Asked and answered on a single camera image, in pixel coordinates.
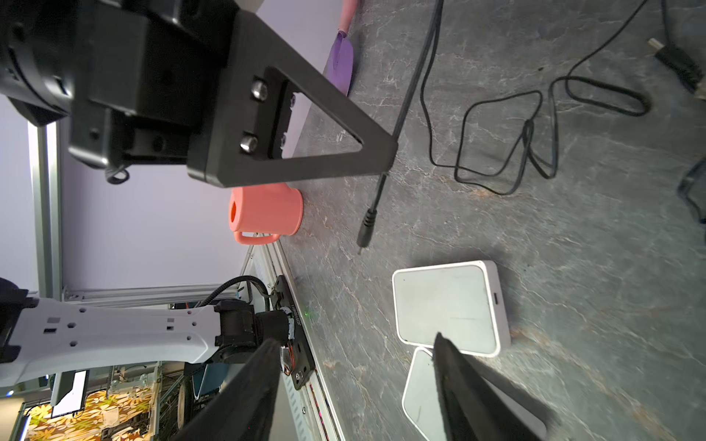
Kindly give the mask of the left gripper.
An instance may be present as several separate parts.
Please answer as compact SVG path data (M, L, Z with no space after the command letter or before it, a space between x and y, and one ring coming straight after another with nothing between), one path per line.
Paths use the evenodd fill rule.
M224 68L233 1L5 1L1 93L28 122L67 119L96 169L183 165Z

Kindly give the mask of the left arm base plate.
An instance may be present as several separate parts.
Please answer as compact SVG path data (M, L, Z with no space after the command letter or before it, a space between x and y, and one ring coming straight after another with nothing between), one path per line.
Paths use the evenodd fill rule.
M289 365L288 371L296 391L310 380L315 371L314 354L303 327L303 319L294 299L292 288L285 276L280 275L271 292L272 305L275 311L284 312L288 320L287 344Z

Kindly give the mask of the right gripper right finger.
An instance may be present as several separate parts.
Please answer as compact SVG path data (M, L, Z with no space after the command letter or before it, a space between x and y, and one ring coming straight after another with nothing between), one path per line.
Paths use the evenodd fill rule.
M510 380L462 354L442 334L432 359L447 439L546 439L546 407Z

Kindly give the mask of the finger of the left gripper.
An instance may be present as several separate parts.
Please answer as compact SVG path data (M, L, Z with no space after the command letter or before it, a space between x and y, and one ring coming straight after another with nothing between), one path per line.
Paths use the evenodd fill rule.
M227 64L218 73L189 147L187 171L215 187L377 175L398 143L256 14L235 13ZM353 146L318 154L299 149L309 113L319 110Z

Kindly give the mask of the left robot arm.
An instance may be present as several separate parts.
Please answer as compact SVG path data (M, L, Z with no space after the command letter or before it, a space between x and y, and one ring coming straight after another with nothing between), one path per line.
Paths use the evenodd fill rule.
M215 187L378 175L396 139L234 1L5 1L1 92L30 123L71 123L69 151L119 185L185 165ZM149 361L204 362L233 308L82 307L1 295L1 382Z

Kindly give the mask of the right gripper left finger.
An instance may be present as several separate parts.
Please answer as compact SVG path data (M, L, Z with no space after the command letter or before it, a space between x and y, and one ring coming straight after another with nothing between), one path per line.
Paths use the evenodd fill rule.
M265 341L176 440L268 440L281 377L281 346Z

